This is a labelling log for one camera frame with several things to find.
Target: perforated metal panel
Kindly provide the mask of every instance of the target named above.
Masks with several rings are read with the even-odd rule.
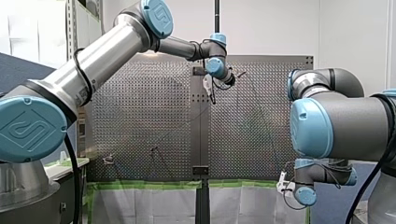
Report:
[[[192,179],[193,165],[209,165],[210,178],[277,179],[283,164],[296,158],[287,76],[312,68],[312,59],[227,60],[247,74],[230,90],[216,91],[217,103],[208,109],[206,96],[197,103],[196,94],[205,91],[202,79],[191,76],[192,63],[138,55],[123,66],[88,106],[88,179]],[[114,164],[104,165],[110,154]]]
[[[95,94],[91,181],[191,177],[190,75],[181,59],[138,55]]]
[[[286,83],[295,68],[312,68],[311,57],[231,56],[247,72],[228,91],[216,91],[209,127],[210,178],[278,179],[294,161]]]

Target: robotic arm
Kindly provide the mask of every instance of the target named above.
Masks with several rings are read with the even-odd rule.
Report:
[[[295,70],[288,80],[288,96],[293,101],[293,148],[310,158],[295,162],[294,196],[300,204],[316,202],[314,182],[355,185],[356,171],[347,160],[384,161],[394,167],[395,154],[389,150],[394,144],[394,91],[364,97],[361,84],[346,70]],[[340,160],[311,160],[322,158]]]
[[[92,94],[138,52],[153,49],[189,61],[209,58],[205,72],[225,84],[234,84],[235,77],[225,65],[225,35],[214,33],[198,44],[168,37],[172,31],[172,16],[164,1],[141,1],[123,10],[115,19],[114,28],[75,54],[74,61],[42,80],[28,80],[9,92],[0,103],[2,127],[7,126],[11,135],[20,138],[5,139],[0,135],[2,142],[7,141],[0,147],[0,161],[36,161],[49,155],[62,143],[66,129],[76,121],[78,107],[87,104]],[[26,147],[21,147],[19,141],[21,130],[29,126],[26,120],[29,116],[16,118],[20,113],[32,113],[35,119],[29,122],[42,127],[32,130],[42,136]]]
[[[225,35],[214,33],[201,44],[168,37],[173,19],[163,0],[142,0],[123,10],[114,24],[87,48],[78,49],[74,60],[0,99],[0,219],[5,222],[59,223],[59,185],[49,183],[40,159],[61,145],[78,108],[136,53],[152,49],[189,61],[209,59],[205,74],[230,86],[235,82],[226,67]],[[27,210],[44,214],[21,215]]]

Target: metal frame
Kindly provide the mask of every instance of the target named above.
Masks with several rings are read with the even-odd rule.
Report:
[[[229,64],[233,63],[291,63],[298,64],[300,68],[312,69],[313,57],[311,56],[244,56],[244,55],[231,55],[227,58]],[[131,62],[185,62],[183,59],[168,56],[168,55],[157,55],[157,56],[145,56],[136,55]],[[177,180],[201,180],[203,185],[201,189],[197,190],[196,195],[196,223],[209,223],[210,222],[210,203],[209,203],[209,187],[208,179],[216,178],[216,176],[211,175],[210,158],[209,158],[209,143],[210,143],[210,123],[213,119],[211,114],[213,112],[211,102],[206,95],[203,88],[202,77],[193,76],[192,68],[198,65],[198,63],[189,63],[191,68],[191,78],[190,78],[190,118],[191,118],[191,178],[181,178]],[[95,143],[93,142],[92,135],[92,104],[86,106],[87,118],[86,118],[86,148],[87,155],[90,153],[95,154]],[[194,167],[207,168],[209,175],[198,174],[193,175],[192,169]],[[257,176],[243,176],[237,175],[229,178],[252,178],[252,179],[262,179]],[[168,177],[156,178],[153,180],[161,181],[175,181]]]

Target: black cable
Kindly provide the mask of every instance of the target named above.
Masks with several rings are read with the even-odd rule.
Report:
[[[214,82],[214,81],[213,81],[213,85],[215,85],[215,87],[218,88],[221,91],[227,91],[227,90],[229,90],[232,87],[232,86],[228,86],[226,88],[222,88],[218,84],[216,84],[216,82]]]
[[[84,49],[77,49],[73,53],[73,60],[75,61],[75,66],[76,66],[76,70],[77,70],[78,74],[84,78],[85,84],[87,85],[87,88],[88,88],[87,99],[81,105],[81,106],[84,106],[85,104],[87,104],[91,100],[92,95],[93,95],[93,88],[92,88],[92,84],[90,82],[90,79],[87,77],[87,75],[85,74],[84,70],[82,70],[81,67],[79,66],[79,62],[78,62],[77,56],[78,56],[79,52],[82,51],[82,50],[84,50]]]
[[[67,152],[69,153],[70,161],[72,162],[74,187],[75,187],[75,210],[73,215],[73,224],[78,224],[79,221],[79,208],[80,208],[80,190],[79,190],[79,169],[76,154],[73,150],[72,143],[70,142],[69,135],[66,134],[64,138]]]
[[[255,100],[257,102],[257,105],[258,105],[258,107],[260,109],[260,117],[262,119],[262,122],[264,122],[264,129],[268,133],[268,137],[270,139],[271,148],[272,148],[273,153],[274,153],[276,171],[279,172],[280,171],[280,169],[278,167],[279,166],[279,164],[278,164],[279,160],[278,160],[277,155],[276,155],[274,139],[273,139],[273,137],[271,135],[271,132],[270,132],[270,130],[268,128],[269,125],[268,125],[268,122],[266,120],[266,117],[264,116],[264,111],[263,111],[262,105],[261,105],[261,103],[259,101],[259,94],[257,93],[256,88],[254,87],[254,83],[253,83],[253,81],[251,80],[251,78],[250,78],[250,76],[248,74],[247,74],[247,78],[248,78],[248,80],[250,82],[251,89],[253,90],[254,98],[255,98]]]
[[[391,107],[390,110],[391,110],[393,119],[395,119],[395,123],[396,123],[396,116],[395,116],[396,115],[396,112],[395,112],[396,105],[393,103],[393,101],[391,99],[389,99],[387,96],[382,95],[382,94],[374,95],[374,97],[377,97],[380,100],[385,100],[388,103],[389,107]],[[358,203],[361,201],[361,197],[362,197],[364,191],[366,191],[366,189],[369,187],[369,185],[371,184],[371,182],[373,181],[373,179],[375,178],[376,174],[379,172],[381,167],[388,161],[389,154],[395,148],[396,148],[396,132],[395,132],[395,125],[393,125],[393,131],[391,134],[391,138],[389,139],[387,148],[384,151],[384,154],[382,155],[381,159],[376,164],[373,171],[369,174],[369,176],[367,177],[367,179],[364,181],[363,185],[359,189],[359,192],[356,195],[355,200],[353,201],[353,204],[350,206],[349,212],[346,216],[346,224],[350,223],[350,221],[353,217],[353,213],[354,213],[356,207],[358,206]]]
[[[212,85],[212,94],[210,95],[210,101],[212,102],[213,105],[216,104],[216,95],[215,95],[215,89],[213,88],[213,85]]]
[[[286,185],[286,187],[285,187],[284,189],[282,189],[282,190],[283,190],[283,201],[285,201],[285,204],[286,204],[289,208],[291,208],[291,209],[293,209],[293,210],[296,210],[296,211],[299,211],[299,210],[305,209],[307,206],[300,207],[300,208],[296,208],[296,207],[291,206],[291,205],[288,203],[288,201],[286,201],[286,190],[292,191],[292,189],[288,189],[288,187],[289,187],[289,184],[294,180],[294,178],[295,178],[295,176],[289,181],[288,185]]]

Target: green tape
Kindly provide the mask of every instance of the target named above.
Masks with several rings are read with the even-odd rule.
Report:
[[[82,163],[82,162],[87,161],[87,160],[88,159],[86,159],[86,158],[79,158],[79,159],[77,159],[77,163]],[[53,166],[53,165],[56,165],[56,164],[59,164],[59,161],[53,161],[53,162],[45,164],[44,166],[45,167],[49,167],[49,166]],[[66,161],[61,162],[59,165],[60,166],[70,166],[71,167],[72,166],[72,162],[70,161],[70,159],[67,159]]]
[[[116,180],[88,183],[88,189],[200,189],[201,181],[151,182],[143,180]]]
[[[305,209],[305,224],[311,223],[311,207]]]
[[[209,180],[210,188],[241,188],[241,187],[257,187],[257,188],[276,188],[276,181],[266,180],[246,180],[246,179],[227,179],[227,180]]]

